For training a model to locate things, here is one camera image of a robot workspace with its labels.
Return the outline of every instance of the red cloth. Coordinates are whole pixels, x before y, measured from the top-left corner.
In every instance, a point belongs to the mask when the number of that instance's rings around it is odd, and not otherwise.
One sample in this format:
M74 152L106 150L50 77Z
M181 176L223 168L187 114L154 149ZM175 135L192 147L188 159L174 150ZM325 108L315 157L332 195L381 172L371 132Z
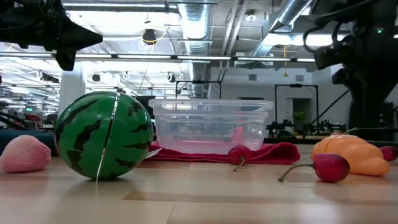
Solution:
M156 143L151 151L159 149ZM292 164L300 159L299 150L291 143L282 142L275 145L262 145L257 151L252 151L250 164ZM182 161L182 162L219 162L229 163L228 155L223 154L187 154L171 149L162 149L155 156L148 158L152 161Z

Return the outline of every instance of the air duct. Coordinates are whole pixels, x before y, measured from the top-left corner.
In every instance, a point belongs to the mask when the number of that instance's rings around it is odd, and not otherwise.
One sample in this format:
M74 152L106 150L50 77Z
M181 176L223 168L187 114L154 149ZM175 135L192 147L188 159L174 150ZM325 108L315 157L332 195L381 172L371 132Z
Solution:
M209 35L210 6L207 4L178 4L182 17L182 31L184 39L202 40ZM208 55L208 42L187 41L185 48L189 55ZM209 81L209 63L191 63L190 76L192 80ZM208 85L193 85L196 98L207 96Z
M312 0L284 0L280 9L267 16L264 21L264 40L251 52L251 57L265 57L271 51L273 45L268 45L266 37L269 32L292 25L303 11L311 4Z

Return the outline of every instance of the watermelon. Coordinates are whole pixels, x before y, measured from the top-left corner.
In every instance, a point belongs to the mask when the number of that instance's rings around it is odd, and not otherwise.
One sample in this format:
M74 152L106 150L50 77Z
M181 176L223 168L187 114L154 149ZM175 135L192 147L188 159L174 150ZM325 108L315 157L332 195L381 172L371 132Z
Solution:
M77 173L112 179L137 167L149 152L153 127L146 109L124 93L97 91L69 105L55 125L59 156Z

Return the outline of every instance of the fluorescent light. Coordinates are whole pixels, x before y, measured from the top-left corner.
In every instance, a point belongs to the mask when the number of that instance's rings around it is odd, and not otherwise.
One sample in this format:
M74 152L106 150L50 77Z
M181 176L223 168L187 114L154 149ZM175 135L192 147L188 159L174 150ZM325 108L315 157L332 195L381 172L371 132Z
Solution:
M130 41L130 40L137 40L141 39L140 35L108 35L104 36L104 41Z
M29 94L29 91L26 88L21 88L21 87L10 86L8 87L8 90L10 90L13 93Z
M0 53L0 57L52 57L51 54L37 54L37 53Z
M58 103L52 103L52 102L49 102L49 101L44 101L44 103L46 103L48 105L58 106Z
M76 58L111 58L108 54L76 54Z
M26 108L26 106L10 105L10 106L6 106L6 108Z
M115 4L115 3L75 3L65 2L63 6L81 6L81 7L164 7L164 4Z
M297 62L315 62L314 58L298 58Z
M177 56L181 60L231 60L231 57L223 56Z
M274 57L238 57L237 60L255 61L255 62L289 62L290 58L274 58Z
M118 55L119 58L131 59L171 59L168 55Z
M337 39L341 40L344 38L345 35L337 35ZM330 34L310 34L307 37L306 43L308 46L326 46L333 43ZM302 46L303 42L303 35L296 35L290 42L292 45Z

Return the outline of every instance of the plastic tub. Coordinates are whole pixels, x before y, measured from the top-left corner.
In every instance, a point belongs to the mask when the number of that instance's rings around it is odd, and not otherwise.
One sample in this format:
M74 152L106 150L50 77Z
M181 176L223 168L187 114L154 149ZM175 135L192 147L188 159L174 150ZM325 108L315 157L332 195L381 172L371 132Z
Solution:
M273 102L259 100L149 100L161 147L185 153L227 154L239 144L258 150Z

